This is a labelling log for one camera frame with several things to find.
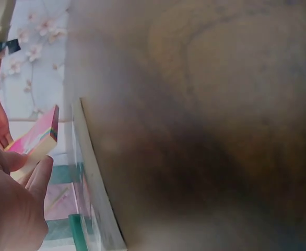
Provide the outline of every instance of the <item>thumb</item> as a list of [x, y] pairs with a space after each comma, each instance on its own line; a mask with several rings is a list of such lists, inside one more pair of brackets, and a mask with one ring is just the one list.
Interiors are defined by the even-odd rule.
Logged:
[[44, 204], [46, 190], [51, 178], [53, 158], [46, 156], [38, 163], [35, 172], [36, 175], [28, 188], [32, 196], [41, 204]]
[[3, 154], [7, 162], [9, 172], [20, 170], [28, 160], [27, 155], [21, 155], [15, 152], [4, 152]]

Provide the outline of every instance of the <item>green tape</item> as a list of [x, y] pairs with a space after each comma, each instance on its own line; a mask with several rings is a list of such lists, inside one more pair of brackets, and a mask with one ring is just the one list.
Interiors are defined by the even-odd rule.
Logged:
[[52, 220], [46, 223], [49, 227], [49, 233], [45, 237], [46, 241], [72, 237], [72, 228], [69, 225], [68, 219]]
[[73, 180], [67, 165], [54, 166], [52, 169], [49, 185], [72, 183]]
[[72, 229], [73, 240], [77, 251], [88, 251], [84, 232], [81, 225], [80, 214], [72, 214], [68, 217]]

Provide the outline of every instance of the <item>black wristband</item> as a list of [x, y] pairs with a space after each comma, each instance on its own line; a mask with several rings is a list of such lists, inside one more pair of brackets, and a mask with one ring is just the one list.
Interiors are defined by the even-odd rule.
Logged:
[[18, 40], [14, 39], [14, 40], [10, 40], [7, 42], [0, 42], [0, 53], [6, 48], [8, 47], [8, 52], [9, 55], [17, 52], [21, 49], [21, 47], [19, 46]]

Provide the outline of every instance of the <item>white edge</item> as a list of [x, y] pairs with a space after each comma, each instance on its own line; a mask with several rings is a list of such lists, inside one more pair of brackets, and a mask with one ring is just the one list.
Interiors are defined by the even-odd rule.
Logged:
[[95, 152], [92, 148], [81, 100], [72, 105], [72, 112], [74, 127], [77, 133], [77, 141], [81, 147], [81, 153], [84, 159], [87, 183], [88, 186], [89, 184], [96, 184], [94, 189], [88, 187], [91, 194], [91, 204], [93, 205], [94, 210], [100, 213], [101, 218], [105, 223], [105, 227], [108, 228], [114, 242], [114, 250], [126, 251], [127, 248], [116, 222], [116, 218], [114, 216], [107, 191], [105, 190], [101, 172], [95, 157]]

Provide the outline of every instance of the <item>floral wallpaper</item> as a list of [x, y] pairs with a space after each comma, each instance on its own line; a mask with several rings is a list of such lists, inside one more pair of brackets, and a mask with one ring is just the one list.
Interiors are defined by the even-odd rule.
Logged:
[[70, 0], [18, 0], [9, 39], [21, 51], [2, 60], [0, 100], [9, 120], [35, 120], [53, 105], [63, 118], [63, 80]]

